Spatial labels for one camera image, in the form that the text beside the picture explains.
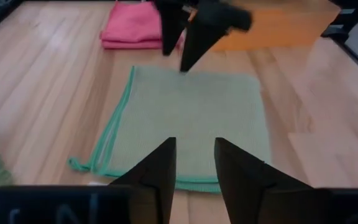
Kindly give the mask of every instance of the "green towel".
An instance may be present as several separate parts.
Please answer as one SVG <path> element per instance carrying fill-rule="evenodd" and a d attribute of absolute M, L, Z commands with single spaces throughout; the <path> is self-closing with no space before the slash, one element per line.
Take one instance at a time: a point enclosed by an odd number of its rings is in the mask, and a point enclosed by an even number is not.
<path fill-rule="evenodd" d="M 214 142 L 223 137 L 268 164 L 269 135 L 256 78 L 133 67 L 91 159 L 78 170 L 119 177 L 166 138 L 177 138 L 177 188 L 220 192 Z"/>

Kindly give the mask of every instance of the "folded pink cloth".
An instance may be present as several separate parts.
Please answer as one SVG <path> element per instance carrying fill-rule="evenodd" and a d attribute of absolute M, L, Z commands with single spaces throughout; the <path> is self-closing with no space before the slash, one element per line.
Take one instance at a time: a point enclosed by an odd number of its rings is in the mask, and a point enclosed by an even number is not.
<path fill-rule="evenodd" d="M 105 49 L 160 49 L 160 15 L 151 2 L 116 1 L 100 39 Z"/>

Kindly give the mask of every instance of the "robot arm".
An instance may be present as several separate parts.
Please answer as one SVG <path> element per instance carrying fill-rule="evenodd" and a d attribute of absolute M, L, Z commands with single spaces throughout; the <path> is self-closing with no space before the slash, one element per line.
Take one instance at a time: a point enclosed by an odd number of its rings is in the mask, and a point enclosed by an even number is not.
<path fill-rule="evenodd" d="M 229 29 L 247 31 L 252 23 L 250 12 L 225 2 L 155 0 L 154 4 L 162 21 L 164 55 L 171 54 L 186 28 L 181 72 L 187 72 Z M 190 12 L 183 9 L 188 6 L 197 9 L 190 21 Z"/>

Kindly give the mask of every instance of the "wooden floor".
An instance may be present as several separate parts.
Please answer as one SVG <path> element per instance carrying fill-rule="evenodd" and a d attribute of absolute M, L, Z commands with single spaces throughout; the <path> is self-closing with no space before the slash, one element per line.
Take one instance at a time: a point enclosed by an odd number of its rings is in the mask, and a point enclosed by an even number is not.
<path fill-rule="evenodd" d="M 20 184 L 87 184 L 68 156 L 91 153 L 133 64 L 178 68 L 179 53 L 104 51 L 110 2 L 25 2 L 0 24 L 0 154 Z M 331 40 L 209 52 L 194 70 L 262 84 L 273 163 L 312 186 L 358 187 L 358 66 Z M 229 223 L 221 196 L 177 192 L 172 223 Z"/>

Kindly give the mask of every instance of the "pink towel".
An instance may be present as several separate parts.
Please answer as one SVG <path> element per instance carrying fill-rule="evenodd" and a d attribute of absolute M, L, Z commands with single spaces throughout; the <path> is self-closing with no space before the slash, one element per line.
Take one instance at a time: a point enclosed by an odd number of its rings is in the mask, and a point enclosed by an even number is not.
<path fill-rule="evenodd" d="M 160 15 L 151 2 L 116 1 L 100 39 L 105 49 L 160 49 Z"/>

